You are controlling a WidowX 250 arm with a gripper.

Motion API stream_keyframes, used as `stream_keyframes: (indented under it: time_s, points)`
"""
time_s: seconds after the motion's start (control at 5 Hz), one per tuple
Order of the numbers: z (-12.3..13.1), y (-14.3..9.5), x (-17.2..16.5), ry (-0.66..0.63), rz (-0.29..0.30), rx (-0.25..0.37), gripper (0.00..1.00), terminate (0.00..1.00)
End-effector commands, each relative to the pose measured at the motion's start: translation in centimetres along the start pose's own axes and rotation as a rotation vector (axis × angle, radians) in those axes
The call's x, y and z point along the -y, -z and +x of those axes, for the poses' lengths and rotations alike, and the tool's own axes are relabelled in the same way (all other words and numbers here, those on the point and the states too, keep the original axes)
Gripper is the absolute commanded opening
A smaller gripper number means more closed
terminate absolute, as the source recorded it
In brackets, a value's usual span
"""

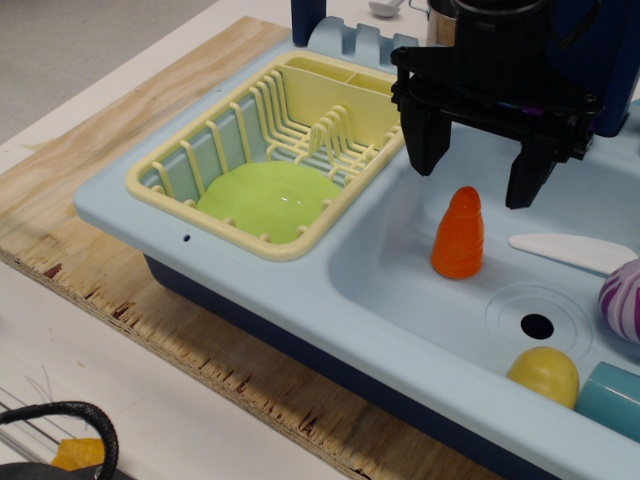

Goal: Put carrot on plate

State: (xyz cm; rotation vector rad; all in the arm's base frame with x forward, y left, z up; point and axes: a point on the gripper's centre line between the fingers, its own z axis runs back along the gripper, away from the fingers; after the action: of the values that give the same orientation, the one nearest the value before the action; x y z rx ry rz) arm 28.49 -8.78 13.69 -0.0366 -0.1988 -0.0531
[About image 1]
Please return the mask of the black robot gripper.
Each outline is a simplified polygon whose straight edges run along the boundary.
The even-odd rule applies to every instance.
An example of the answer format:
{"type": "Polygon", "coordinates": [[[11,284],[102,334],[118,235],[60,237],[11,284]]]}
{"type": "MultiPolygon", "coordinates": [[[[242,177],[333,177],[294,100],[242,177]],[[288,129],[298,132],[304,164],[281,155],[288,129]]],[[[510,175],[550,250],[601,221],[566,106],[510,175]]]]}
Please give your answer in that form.
{"type": "Polygon", "coordinates": [[[529,208],[558,163],[581,159],[602,111],[598,97],[552,68],[550,45],[567,49],[594,23],[594,1],[565,36],[552,1],[456,1],[451,47],[399,47],[392,100],[412,167],[432,174],[449,150],[452,123],[517,140],[505,205],[529,208]]]}

